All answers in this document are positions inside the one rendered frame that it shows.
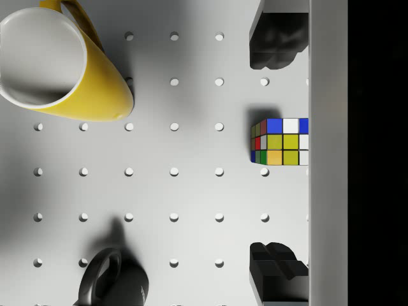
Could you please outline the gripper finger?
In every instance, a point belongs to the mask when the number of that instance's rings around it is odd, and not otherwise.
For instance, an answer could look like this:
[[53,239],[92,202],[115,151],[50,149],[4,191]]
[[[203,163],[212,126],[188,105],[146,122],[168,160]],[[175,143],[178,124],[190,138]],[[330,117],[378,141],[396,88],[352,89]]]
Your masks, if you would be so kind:
[[309,269],[288,246],[254,242],[249,254],[259,306],[309,306]]
[[249,31],[252,69],[282,69],[309,45],[309,0],[260,0]]

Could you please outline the yellow mug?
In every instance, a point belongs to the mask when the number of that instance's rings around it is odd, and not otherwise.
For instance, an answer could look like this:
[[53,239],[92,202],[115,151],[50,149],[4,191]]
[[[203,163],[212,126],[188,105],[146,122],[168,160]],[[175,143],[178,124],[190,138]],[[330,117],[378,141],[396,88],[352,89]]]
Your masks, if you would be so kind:
[[127,117],[132,93],[77,0],[42,0],[0,22],[0,95],[76,120]]

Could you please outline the puzzle cube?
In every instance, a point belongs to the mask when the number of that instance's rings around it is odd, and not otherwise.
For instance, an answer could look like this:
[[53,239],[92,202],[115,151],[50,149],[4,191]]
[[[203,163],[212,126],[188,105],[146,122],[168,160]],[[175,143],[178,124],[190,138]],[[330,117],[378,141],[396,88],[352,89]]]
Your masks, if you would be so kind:
[[268,166],[307,166],[308,118],[267,118],[253,125],[251,161]]

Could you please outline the black mug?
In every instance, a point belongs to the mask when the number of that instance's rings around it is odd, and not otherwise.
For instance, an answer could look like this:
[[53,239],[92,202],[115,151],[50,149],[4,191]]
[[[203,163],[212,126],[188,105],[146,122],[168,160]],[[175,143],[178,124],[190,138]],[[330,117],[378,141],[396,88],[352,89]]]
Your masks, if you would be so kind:
[[127,249],[106,248],[91,260],[73,306],[144,306],[149,279]]

